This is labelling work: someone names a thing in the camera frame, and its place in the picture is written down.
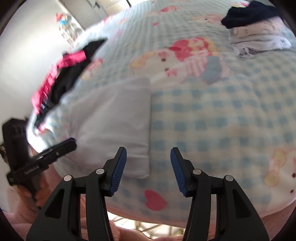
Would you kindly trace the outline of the operator left hand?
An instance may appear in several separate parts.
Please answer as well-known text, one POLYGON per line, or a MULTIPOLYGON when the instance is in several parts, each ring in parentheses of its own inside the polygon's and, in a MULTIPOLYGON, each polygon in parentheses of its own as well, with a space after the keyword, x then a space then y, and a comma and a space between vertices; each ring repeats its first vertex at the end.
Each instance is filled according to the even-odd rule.
POLYGON ((38 208, 41 208, 51 194, 47 178, 44 174, 41 174, 39 178, 39 189, 34 195, 22 185, 18 185, 16 190, 25 206, 33 211, 37 211, 38 208))

